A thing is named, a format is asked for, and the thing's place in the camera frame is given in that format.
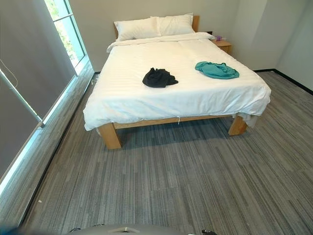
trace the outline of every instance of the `green foliage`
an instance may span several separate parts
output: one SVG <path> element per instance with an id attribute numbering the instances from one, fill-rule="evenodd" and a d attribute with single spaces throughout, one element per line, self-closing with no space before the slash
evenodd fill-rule
<path id="1" fill-rule="evenodd" d="M 51 15 L 53 20 L 60 17 L 58 8 L 56 7 L 54 0 L 45 0 L 45 4 L 47 5 L 47 8 L 48 8 L 50 15 Z M 74 47 L 73 47 L 70 39 L 68 38 L 67 32 L 64 28 L 64 25 L 62 24 L 62 21 L 66 20 L 66 19 L 67 18 L 60 20 L 60 21 L 57 21 L 54 24 L 55 24 L 55 27 L 56 27 L 56 29 L 60 35 L 60 38 L 64 44 L 64 47 L 67 51 L 67 54 L 68 54 L 70 60 L 73 62 L 73 61 L 77 60 L 77 56 L 76 56 L 76 53 L 74 51 Z"/>

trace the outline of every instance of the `gray device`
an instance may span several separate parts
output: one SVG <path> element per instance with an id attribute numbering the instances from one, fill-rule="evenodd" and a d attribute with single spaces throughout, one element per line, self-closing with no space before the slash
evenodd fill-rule
<path id="1" fill-rule="evenodd" d="M 97 225 L 91 228 L 73 231 L 73 235 L 183 235 L 171 228 L 165 228 L 149 224 L 112 224 Z"/>

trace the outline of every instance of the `wooden headboard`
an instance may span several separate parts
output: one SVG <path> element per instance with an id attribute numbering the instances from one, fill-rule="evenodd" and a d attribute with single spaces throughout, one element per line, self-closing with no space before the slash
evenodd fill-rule
<path id="1" fill-rule="evenodd" d="M 197 32 L 198 28 L 199 28 L 199 21 L 200 21 L 200 16 L 194 16 L 193 20 L 192 20 L 192 29 Z M 118 31 L 115 27 L 115 24 L 113 23 L 114 26 L 114 31 L 115 31 L 115 38 L 118 37 Z"/>

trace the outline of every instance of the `wooden nightstand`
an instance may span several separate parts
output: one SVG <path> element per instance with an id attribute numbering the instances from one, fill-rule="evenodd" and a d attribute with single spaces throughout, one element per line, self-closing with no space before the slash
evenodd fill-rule
<path id="1" fill-rule="evenodd" d="M 220 49 L 222 49 L 223 51 L 225 51 L 226 53 L 230 54 L 231 53 L 231 43 L 221 40 L 221 41 L 212 41 L 213 43 L 215 43 Z"/>

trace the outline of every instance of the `bed leg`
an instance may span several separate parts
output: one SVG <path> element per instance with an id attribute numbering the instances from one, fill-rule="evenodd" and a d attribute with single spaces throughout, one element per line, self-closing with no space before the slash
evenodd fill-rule
<path id="1" fill-rule="evenodd" d="M 246 127 L 247 125 L 246 122 L 243 121 L 243 118 L 240 116 L 236 116 L 233 120 L 233 123 L 231 124 L 228 133 L 230 136 L 240 135 L 246 131 Z"/>
<path id="2" fill-rule="evenodd" d="M 98 130 L 108 149 L 122 148 L 121 142 L 116 134 L 113 123 L 104 124 L 98 127 Z"/>

